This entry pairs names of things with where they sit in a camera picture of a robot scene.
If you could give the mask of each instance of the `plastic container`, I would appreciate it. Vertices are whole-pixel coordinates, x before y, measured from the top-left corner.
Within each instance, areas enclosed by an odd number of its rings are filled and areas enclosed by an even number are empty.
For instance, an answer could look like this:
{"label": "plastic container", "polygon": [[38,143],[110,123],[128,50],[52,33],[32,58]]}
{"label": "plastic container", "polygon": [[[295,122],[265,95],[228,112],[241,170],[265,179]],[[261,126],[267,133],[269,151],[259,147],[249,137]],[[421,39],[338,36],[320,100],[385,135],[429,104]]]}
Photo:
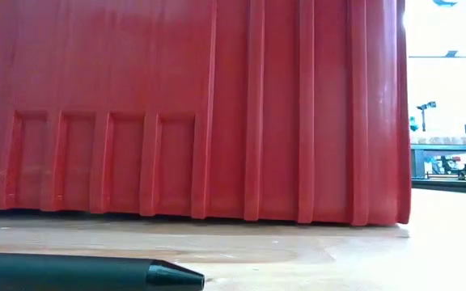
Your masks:
{"label": "plastic container", "polygon": [[0,209],[409,219],[404,0],[0,0]]}

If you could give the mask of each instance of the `red plastic crate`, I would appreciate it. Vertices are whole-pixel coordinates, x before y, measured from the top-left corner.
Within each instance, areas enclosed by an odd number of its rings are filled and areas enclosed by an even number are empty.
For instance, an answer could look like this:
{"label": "red plastic crate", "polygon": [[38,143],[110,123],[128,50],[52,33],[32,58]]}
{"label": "red plastic crate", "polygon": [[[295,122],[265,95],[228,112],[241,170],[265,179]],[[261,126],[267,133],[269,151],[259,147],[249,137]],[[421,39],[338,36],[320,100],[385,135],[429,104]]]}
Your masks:
{"label": "red plastic crate", "polygon": [[404,0],[0,0],[0,209],[406,223]]}

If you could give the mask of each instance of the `wooden table surface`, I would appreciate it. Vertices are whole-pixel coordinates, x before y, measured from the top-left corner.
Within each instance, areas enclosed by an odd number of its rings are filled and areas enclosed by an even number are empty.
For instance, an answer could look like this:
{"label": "wooden table surface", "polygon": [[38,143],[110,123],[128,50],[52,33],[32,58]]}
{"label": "wooden table surface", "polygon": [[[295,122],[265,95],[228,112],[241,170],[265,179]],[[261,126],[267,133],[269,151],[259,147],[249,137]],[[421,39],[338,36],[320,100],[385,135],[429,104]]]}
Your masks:
{"label": "wooden table surface", "polygon": [[0,213],[0,251],[166,259],[207,291],[466,290],[466,194],[415,190],[396,227]]}

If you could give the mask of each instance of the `red storage box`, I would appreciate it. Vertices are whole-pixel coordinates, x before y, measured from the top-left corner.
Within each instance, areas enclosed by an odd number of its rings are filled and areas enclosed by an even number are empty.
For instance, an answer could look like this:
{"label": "red storage box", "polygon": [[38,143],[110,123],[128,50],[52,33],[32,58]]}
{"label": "red storage box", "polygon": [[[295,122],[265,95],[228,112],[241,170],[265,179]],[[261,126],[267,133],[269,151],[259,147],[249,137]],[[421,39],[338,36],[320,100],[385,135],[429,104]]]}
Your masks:
{"label": "red storage box", "polygon": [[0,209],[406,223],[404,0],[0,0]]}

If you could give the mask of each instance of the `red plastic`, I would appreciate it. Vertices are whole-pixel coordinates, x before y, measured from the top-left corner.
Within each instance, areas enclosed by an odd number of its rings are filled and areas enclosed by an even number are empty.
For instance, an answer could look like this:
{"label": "red plastic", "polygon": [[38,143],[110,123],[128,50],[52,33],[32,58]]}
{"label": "red plastic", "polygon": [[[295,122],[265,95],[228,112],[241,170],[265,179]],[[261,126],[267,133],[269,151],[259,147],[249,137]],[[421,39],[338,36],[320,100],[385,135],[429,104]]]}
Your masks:
{"label": "red plastic", "polygon": [[406,223],[404,0],[0,0],[0,209]]}

